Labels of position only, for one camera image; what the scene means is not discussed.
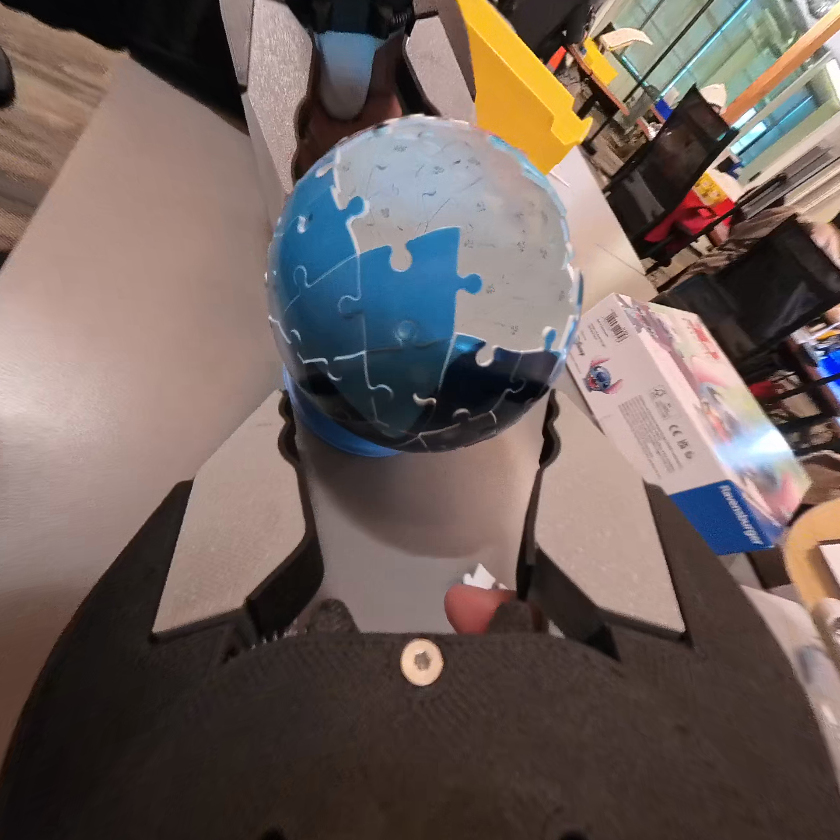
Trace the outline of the person's right hand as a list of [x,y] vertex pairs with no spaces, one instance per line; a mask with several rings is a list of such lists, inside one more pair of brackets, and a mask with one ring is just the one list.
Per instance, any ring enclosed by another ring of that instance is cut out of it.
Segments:
[[444,612],[457,634],[483,634],[499,607],[516,597],[510,590],[454,584],[444,596]]

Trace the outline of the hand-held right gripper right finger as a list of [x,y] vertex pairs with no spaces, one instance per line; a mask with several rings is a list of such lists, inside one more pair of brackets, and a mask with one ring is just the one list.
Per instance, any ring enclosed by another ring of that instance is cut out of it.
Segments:
[[618,657],[616,632],[666,642],[686,625],[648,498],[617,448],[562,391],[542,411],[517,593],[552,635]]

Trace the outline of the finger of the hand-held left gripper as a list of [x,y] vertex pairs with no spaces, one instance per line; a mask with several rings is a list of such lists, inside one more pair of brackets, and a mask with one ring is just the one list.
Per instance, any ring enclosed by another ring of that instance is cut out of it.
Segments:
[[414,1],[402,39],[406,114],[477,123],[466,22],[456,1]]
[[266,209],[283,209],[295,182],[299,115],[310,88],[312,38],[286,3],[255,1],[243,95]]

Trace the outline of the yellow plastic crate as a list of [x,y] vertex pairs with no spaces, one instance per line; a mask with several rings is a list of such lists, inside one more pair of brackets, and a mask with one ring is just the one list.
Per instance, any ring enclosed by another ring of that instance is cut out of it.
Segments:
[[487,1],[459,1],[476,84],[477,123],[548,174],[592,128],[574,99]]

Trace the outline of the blue ball stand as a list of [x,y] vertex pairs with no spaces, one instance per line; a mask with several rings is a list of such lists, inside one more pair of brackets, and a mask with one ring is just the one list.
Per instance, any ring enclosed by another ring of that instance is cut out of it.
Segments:
[[297,421],[324,444],[346,455],[369,459],[390,458],[402,454],[395,449],[372,443],[353,434],[330,419],[317,408],[309,396],[305,395],[285,365],[283,366],[282,377],[286,394]]

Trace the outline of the blue puzzle ball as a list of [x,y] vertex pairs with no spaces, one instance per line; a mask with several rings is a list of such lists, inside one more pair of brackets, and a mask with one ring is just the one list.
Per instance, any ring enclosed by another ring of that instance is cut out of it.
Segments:
[[267,260],[283,364],[372,443],[434,454],[517,424],[581,316],[560,196],[524,153],[416,115],[341,141],[295,185]]

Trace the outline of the black mesh office chair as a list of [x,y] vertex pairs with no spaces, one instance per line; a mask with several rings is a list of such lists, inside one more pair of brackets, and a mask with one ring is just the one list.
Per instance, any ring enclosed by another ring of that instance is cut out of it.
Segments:
[[668,237],[657,231],[736,136],[724,104],[706,88],[691,87],[656,136],[638,148],[603,194],[640,259],[650,259]]
[[784,342],[838,301],[838,267],[819,248],[813,255],[772,248],[768,255],[744,256],[654,299],[696,314],[749,385],[776,372]]

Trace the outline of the person's left hand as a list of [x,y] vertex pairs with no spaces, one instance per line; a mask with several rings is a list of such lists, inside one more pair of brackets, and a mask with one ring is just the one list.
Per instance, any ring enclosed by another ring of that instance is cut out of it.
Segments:
[[292,168],[295,182],[345,138],[403,115],[396,88],[396,66],[402,58],[402,49],[402,41],[397,38],[377,50],[364,106],[350,120],[328,114],[319,96],[320,69],[313,70],[310,91],[297,116],[297,151]]

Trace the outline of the printed puzzle box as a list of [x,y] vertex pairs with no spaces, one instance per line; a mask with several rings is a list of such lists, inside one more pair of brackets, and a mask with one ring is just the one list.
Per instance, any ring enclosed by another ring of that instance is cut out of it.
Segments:
[[777,545],[811,486],[694,313],[613,293],[566,366],[603,433],[718,555]]

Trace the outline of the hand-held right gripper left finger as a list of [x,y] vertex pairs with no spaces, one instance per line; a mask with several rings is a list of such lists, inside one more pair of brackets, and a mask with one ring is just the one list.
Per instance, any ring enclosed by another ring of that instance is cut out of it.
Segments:
[[231,623],[244,640],[275,640],[313,601],[324,562],[296,432],[280,390],[198,470],[155,635]]

